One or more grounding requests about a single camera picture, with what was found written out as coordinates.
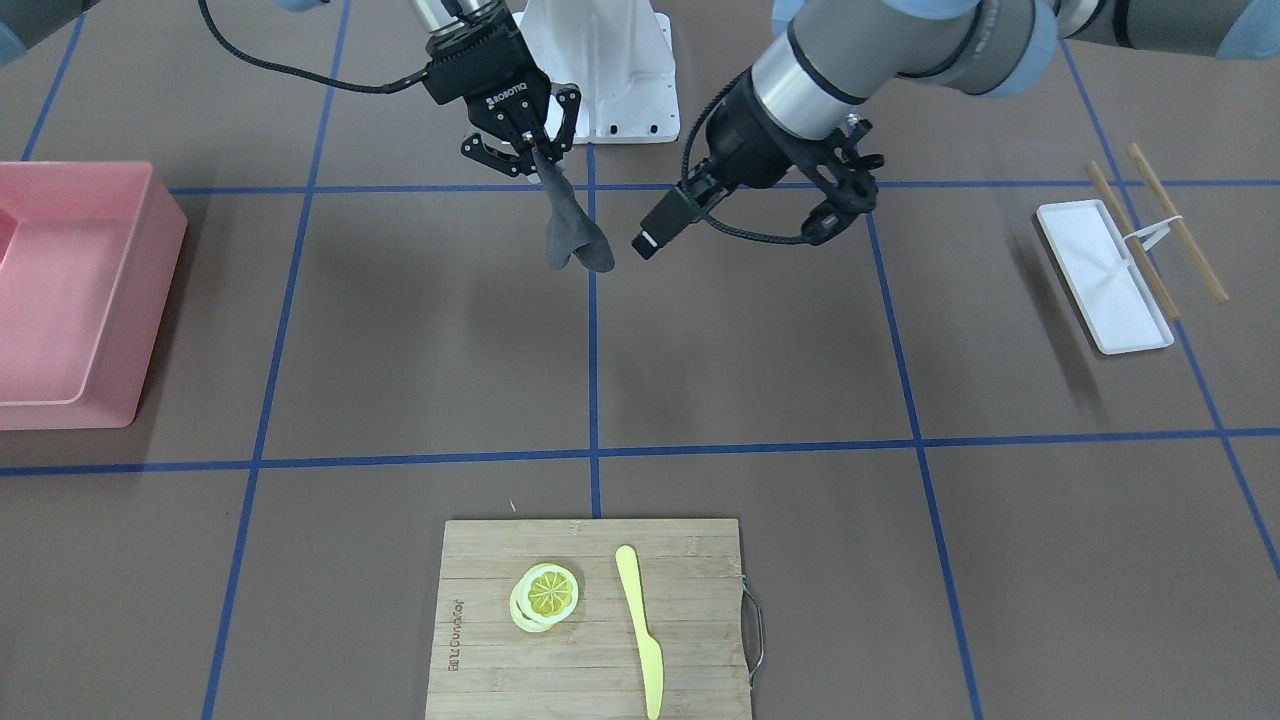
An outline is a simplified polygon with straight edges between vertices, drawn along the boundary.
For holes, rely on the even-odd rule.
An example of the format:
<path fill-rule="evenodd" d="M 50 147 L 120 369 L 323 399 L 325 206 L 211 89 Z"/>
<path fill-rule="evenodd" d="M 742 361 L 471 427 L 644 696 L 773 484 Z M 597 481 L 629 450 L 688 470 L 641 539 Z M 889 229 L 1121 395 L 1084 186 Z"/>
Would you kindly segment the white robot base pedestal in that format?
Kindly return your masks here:
<path fill-rule="evenodd" d="M 649 1 L 529 1 L 515 19 L 538 65 L 581 92 L 576 145 L 680 137 L 671 22 Z"/>

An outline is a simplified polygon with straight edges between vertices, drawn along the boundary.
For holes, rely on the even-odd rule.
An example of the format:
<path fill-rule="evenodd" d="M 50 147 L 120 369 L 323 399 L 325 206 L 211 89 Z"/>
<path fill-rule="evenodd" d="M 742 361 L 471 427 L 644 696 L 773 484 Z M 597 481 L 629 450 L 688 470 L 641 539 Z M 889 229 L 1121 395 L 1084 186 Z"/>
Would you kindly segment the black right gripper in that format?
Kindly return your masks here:
<path fill-rule="evenodd" d="M 463 27 L 428 44 L 431 99 L 463 100 L 472 126 L 513 145 L 509 151 L 472 132 L 463 158 L 511 178 L 540 181 L 538 158 L 562 161 L 576 145 L 582 90 L 552 85 L 513 20 Z"/>

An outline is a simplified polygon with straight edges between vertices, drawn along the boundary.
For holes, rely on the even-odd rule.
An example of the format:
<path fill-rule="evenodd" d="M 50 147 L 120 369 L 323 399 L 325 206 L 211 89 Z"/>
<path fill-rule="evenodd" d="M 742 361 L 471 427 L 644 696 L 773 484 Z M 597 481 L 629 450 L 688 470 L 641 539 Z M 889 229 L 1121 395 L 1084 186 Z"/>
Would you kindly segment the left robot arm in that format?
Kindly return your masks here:
<path fill-rule="evenodd" d="M 1263 60 L 1277 55 L 1275 1 L 805 1 L 769 47 L 708 104 L 678 181 L 641 220 L 634 250 L 653 258 L 704 222 L 741 240 L 818 246 L 874 210 L 879 155 L 858 146 L 861 105 L 891 79 L 973 97 L 1033 86 L 1065 38 L 1140 51 Z M 713 217 L 740 188 L 767 190 L 791 170 L 823 195 L 794 236 Z"/>

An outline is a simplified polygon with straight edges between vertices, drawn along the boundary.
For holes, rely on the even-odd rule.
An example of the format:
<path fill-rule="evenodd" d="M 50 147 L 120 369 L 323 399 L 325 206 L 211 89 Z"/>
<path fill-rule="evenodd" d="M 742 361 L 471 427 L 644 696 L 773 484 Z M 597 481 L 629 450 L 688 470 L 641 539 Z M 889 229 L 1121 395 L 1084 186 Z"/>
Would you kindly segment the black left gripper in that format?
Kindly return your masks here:
<path fill-rule="evenodd" d="M 742 70 L 703 109 L 681 151 L 680 184 L 672 184 L 640 220 L 631 247 L 652 260 L 709 206 L 742 186 L 765 190 L 806 161 L 812 138 L 787 131 L 765 109 L 751 70 Z"/>

